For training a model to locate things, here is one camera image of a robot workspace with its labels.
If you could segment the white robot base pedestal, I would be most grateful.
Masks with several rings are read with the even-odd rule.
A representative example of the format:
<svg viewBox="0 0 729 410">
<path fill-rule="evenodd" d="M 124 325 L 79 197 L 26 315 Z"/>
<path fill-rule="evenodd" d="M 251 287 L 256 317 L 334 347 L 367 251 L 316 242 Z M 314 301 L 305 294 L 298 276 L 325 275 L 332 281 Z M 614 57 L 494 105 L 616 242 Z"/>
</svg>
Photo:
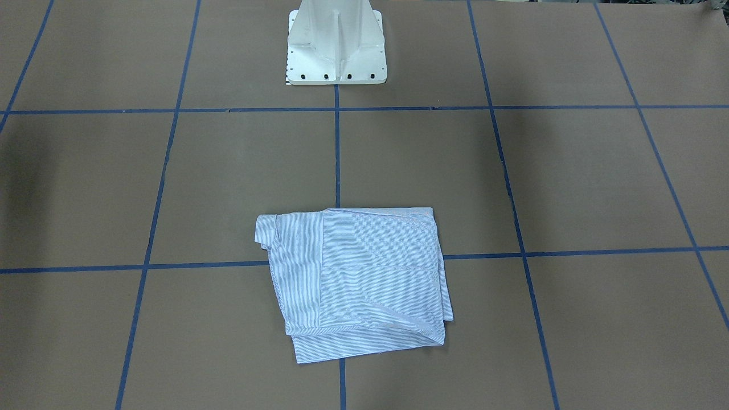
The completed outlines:
<svg viewBox="0 0 729 410">
<path fill-rule="evenodd" d="M 388 78 L 381 12 L 369 1 L 302 1 L 288 15 L 288 85 L 380 85 Z"/>
</svg>

